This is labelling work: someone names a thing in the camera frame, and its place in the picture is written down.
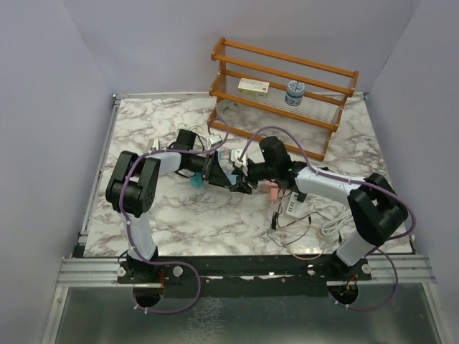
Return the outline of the pink cube socket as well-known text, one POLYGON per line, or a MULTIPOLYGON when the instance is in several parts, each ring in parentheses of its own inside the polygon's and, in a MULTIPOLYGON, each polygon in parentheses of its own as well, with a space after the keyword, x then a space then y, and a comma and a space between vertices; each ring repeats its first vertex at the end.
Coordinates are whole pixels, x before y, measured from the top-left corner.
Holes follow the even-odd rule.
POLYGON ((269 202, 274 204, 278 200, 279 186, 276 182, 264 181, 262 185, 262 191, 269 195, 269 202))

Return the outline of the light blue charger plug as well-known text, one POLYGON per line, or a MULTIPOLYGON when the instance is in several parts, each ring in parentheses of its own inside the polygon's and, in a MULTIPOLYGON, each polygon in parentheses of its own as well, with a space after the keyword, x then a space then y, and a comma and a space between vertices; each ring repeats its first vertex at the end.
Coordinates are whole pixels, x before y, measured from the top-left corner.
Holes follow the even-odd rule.
POLYGON ((237 175, 227 174, 227 178, 231 184, 235 184, 237 181, 237 175))

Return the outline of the teal power strip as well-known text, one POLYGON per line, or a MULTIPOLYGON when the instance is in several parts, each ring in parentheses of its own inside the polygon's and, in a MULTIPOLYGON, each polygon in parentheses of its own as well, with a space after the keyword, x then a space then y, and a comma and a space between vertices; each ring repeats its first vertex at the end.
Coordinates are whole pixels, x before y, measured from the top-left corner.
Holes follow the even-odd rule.
POLYGON ((194 188, 201 188, 204 185, 204 179, 200 173, 195 173, 189 181, 194 188))

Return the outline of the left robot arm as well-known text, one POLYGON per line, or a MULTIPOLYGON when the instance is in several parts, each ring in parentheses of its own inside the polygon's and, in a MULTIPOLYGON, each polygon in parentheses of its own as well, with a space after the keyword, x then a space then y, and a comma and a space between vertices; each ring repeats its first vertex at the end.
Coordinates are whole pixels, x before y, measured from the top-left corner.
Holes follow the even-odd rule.
POLYGON ((159 176, 186 170, 209 185, 231 192, 251 194, 253 187, 242 168, 223 171, 215 148, 192 150, 198 134, 181 129, 168 147, 151 150, 142 156, 123 151, 118 157, 105 191, 106 201, 124 221, 128 235, 127 258, 136 261, 134 275, 140 281, 152 282, 158 276, 157 246, 151 236, 148 212, 153 205, 159 176))

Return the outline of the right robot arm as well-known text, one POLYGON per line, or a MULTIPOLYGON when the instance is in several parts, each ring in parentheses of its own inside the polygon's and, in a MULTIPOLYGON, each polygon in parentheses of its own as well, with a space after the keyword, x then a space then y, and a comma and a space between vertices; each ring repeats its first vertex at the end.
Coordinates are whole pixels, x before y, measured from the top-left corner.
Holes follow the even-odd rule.
POLYGON ((313 167, 309 161, 294 161, 284 143, 275 136, 263 138, 259 147, 262 163, 248 163, 251 182, 274 181, 297 194, 314 195, 347 206, 356 231, 333 253, 329 271, 337 280, 346 280, 355 264, 391 239, 410 212, 387 179, 378 173, 354 178, 313 167))

